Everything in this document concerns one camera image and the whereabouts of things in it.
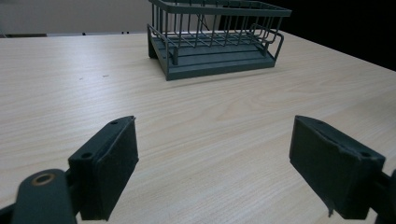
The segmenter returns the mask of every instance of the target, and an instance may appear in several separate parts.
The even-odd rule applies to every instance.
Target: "screw hole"
[[[370,153],[367,153],[367,152],[361,152],[361,155],[363,157],[370,157],[371,156]]]
[[[84,153],[84,154],[81,155],[81,158],[82,158],[82,159],[88,159],[91,155],[92,155],[91,152],[86,152],[86,153]]]
[[[43,186],[51,182],[55,178],[55,174],[43,174],[39,175],[32,180],[33,186]]]

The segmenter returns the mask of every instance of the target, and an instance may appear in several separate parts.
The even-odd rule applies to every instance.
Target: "dish rack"
[[[258,1],[149,1],[148,56],[166,80],[274,67],[284,40],[279,27],[291,13]]]

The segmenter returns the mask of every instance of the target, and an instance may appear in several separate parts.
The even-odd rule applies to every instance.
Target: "wood grain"
[[[396,73],[293,35],[274,68],[171,82],[144,34],[0,39],[0,50],[0,207],[128,115],[140,162],[109,223],[374,223],[373,211],[327,217],[290,165],[295,115],[396,168]]]

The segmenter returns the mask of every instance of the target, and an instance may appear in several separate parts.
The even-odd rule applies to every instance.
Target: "metal wire rack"
[[[148,56],[159,59],[166,80],[275,66],[279,27],[291,13],[256,1],[149,1]]]

